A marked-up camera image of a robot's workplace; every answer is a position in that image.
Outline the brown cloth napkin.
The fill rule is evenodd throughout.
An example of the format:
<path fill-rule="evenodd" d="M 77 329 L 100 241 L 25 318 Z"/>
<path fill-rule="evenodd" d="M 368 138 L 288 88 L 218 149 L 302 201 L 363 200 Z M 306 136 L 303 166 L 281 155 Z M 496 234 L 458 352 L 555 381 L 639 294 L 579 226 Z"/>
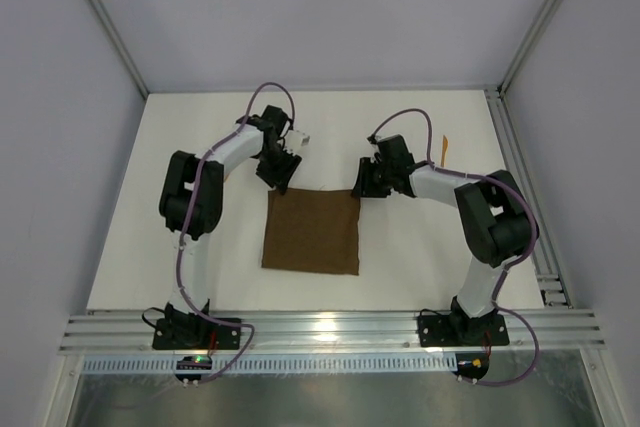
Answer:
<path fill-rule="evenodd" d="M 357 276 L 360 210 L 349 190 L 270 192 L 261 267 Z"/>

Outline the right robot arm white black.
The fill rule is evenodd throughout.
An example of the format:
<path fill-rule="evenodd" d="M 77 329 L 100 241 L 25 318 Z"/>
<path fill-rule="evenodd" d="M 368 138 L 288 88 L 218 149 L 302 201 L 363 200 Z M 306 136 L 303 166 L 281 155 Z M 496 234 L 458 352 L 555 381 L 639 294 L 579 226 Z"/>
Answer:
<path fill-rule="evenodd" d="M 464 174 L 418 162 L 404 138 L 368 139 L 375 152 L 359 161 L 352 194 L 386 198 L 399 193 L 455 208 L 471 261 L 463 286 L 446 313 L 423 309 L 417 334 L 423 347 L 485 347 L 509 343 L 497 298 L 511 268 L 526 259 L 537 242 L 535 217 L 514 177 L 506 170 Z"/>

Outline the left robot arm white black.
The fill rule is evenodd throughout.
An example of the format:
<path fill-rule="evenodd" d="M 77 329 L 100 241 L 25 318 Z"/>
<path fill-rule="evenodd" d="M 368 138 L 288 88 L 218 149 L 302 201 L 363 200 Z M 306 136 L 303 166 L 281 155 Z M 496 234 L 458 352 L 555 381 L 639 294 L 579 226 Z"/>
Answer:
<path fill-rule="evenodd" d="M 175 283 L 163 316 L 154 325 L 155 350 L 205 349 L 218 328 L 237 330 L 237 320 L 209 320 L 209 250 L 223 213 L 227 176 L 249 159 L 256 175 L 284 194 L 302 158 L 308 137 L 294 129 L 294 117 L 267 106 L 260 115 L 238 119 L 234 130 L 197 156 L 171 156 L 159 213 L 174 238 Z"/>

